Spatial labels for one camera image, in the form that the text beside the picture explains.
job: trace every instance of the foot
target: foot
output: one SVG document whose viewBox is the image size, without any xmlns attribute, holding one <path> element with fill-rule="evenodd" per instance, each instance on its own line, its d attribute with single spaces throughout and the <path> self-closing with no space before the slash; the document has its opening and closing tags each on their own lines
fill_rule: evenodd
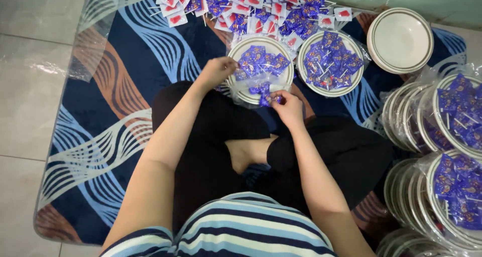
<svg viewBox="0 0 482 257">
<path fill-rule="evenodd" d="M 268 147 L 275 139 L 276 137 L 226 141 L 234 171 L 242 174 L 250 164 L 267 163 Z"/>
</svg>

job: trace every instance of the blue and white striped shirt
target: blue and white striped shirt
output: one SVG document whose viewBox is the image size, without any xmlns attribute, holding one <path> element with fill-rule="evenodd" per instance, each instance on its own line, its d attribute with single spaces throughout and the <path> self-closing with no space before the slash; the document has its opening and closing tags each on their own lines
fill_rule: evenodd
<svg viewBox="0 0 482 257">
<path fill-rule="evenodd" d="M 244 192 L 211 201 L 174 238 L 164 227 L 135 231 L 101 255 L 114 256 L 336 256 L 320 229 L 296 209 Z"/>
</svg>

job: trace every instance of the tile floor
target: tile floor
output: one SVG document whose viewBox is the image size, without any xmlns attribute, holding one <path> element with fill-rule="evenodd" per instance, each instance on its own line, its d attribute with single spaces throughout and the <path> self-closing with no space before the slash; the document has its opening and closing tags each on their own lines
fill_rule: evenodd
<svg viewBox="0 0 482 257">
<path fill-rule="evenodd" d="M 4 257 L 99 254 L 99 247 L 44 240 L 32 225 L 83 1 L 0 0 L 0 255 Z M 470 62 L 482 63 L 482 32 L 443 28 L 466 40 Z"/>
</svg>

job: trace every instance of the hand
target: hand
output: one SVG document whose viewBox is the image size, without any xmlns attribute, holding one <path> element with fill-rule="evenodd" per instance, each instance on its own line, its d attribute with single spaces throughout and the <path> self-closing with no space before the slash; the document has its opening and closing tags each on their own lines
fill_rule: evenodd
<svg viewBox="0 0 482 257">
<path fill-rule="evenodd" d="M 207 93 L 226 80 L 229 75 L 232 75 L 237 67 L 238 62 L 231 57 L 224 56 L 211 59 L 194 83 Z"/>
<path fill-rule="evenodd" d="M 272 100 L 271 106 L 278 112 L 286 127 L 288 127 L 290 131 L 304 128 L 303 102 L 298 97 L 284 90 L 274 92 L 270 96 L 274 97 L 278 95 L 281 95 L 286 100 L 286 103 L 280 105 L 276 100 Z"/>
</svg>

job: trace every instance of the black pants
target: black pants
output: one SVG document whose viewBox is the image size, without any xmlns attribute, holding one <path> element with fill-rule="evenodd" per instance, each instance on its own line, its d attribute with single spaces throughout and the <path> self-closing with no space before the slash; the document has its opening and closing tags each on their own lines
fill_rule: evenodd
<svg viewBox="0 0 482 257">
<path fill-rule="evenodd" d="M 191 84 L 177 82 L 156 95 L 152 104 L 154 131 Z M 307 130 L 350 209 L 353 209 L 373 190 L 390 166 L 391 143 L 347 118 L 316 118 L 307 124 Z M 206 202 L 250 190 L 244 177 L 233 170 L 224 142 L 268 137 L 268 126 L 256 112 L 234 105 L 230 98 L 219 92 L 208 92 L 175 173 L 174 233 Z M 289 132 L 271 143 L 267 159 L 272 170 L 256 181 L 251 190 L 310 216 Z"/>
</svg>

